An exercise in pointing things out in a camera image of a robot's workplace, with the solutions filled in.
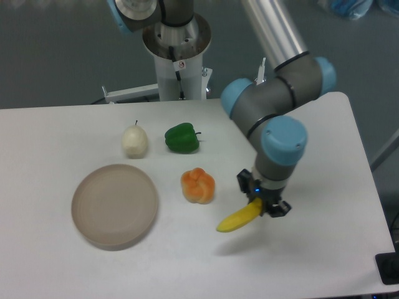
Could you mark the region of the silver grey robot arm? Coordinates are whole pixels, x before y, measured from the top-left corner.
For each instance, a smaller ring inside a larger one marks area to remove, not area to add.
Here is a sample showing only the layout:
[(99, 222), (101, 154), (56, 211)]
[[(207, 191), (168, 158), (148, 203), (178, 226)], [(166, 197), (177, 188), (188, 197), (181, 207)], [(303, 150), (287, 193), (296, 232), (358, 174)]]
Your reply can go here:
[[(123, 31), (143, 32), (155, 62), (162, 101), (206, 98), (202, 56), (211, 41), (206, 20), (193, 1), (110, 1)], [(336, 83), (333, 65), (309, 54), (282, 1), (243, 1), (275, 77), (240, 78), (221, 94), (226, 114), (256, 150), (252, 170), (238, 174), (240, 189), (260, 214), (282, 217), (290, 205), (281, 194), (304, 154), (307, 132), (289, 112), (330, 92)]]

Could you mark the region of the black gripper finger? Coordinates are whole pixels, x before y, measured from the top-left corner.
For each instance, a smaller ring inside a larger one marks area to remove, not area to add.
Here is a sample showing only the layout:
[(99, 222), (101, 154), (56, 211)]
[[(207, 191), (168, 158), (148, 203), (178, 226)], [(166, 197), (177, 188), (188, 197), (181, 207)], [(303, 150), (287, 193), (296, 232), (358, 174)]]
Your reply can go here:
[(291, 209), (291, 205), (286, 201), (279, 201), (276, 204), (272, 204), (267, 213), (271, 217), (284, 217)]
[(254, 199), (256, 185), (251, 172), (247, 169), (243, 169), (236, 177), (241, 192), (245, 193), (248, 199)]

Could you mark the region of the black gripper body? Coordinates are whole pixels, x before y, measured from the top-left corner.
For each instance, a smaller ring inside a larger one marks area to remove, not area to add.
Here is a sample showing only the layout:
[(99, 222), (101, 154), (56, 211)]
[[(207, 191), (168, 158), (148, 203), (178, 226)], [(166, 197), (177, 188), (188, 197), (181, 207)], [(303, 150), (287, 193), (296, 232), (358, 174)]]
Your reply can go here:
[(281, 197), (281, 193), (283, 188), (280, 189), (266, 189), (261, 186), (260, 180), (254, 180), (255, 182), (255, 192), (254, 192), (254, 199), (260, 198), (262, 201), (262, 211), (259, 216), (263, 216), (264, 214), (268, 215), (268, 209), (272, 204), (276, 204), (279, 201), (283, 201)]

